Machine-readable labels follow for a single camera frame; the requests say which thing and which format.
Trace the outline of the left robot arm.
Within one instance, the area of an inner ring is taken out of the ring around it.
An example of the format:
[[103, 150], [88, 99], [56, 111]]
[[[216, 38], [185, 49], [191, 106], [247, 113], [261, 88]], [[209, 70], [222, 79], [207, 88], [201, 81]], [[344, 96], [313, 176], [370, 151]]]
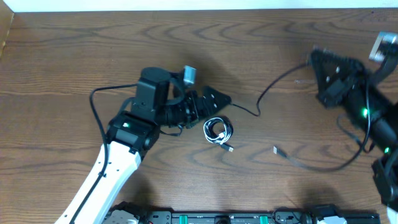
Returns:
[[231, 97], [204, 86], [191, 86], [196, 70], [181, 72], [148, 67], [141, 72], [135, 96], [125, 100], [108, 127], [97, 160], [57, 223], [102, 223], [122, 186], [158, 140], [161, 127], [192, 128], [231, 103]]

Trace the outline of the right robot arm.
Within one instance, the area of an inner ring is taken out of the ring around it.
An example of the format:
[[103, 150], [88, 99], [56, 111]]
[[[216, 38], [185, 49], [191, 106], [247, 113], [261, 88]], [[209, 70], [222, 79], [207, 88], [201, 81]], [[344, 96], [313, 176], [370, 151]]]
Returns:
[[397, 223], [397, 105], [377, 89], [395, 70], [397, 50], [383, 50], [383, 54], [375, 72], [355, 58], [327, 50], [313, 50], [310, 63], [320, 103], [326, 108], [344, 108], [351, 122], [383, 152], [372, 164], [373, 179], [391, 223]]

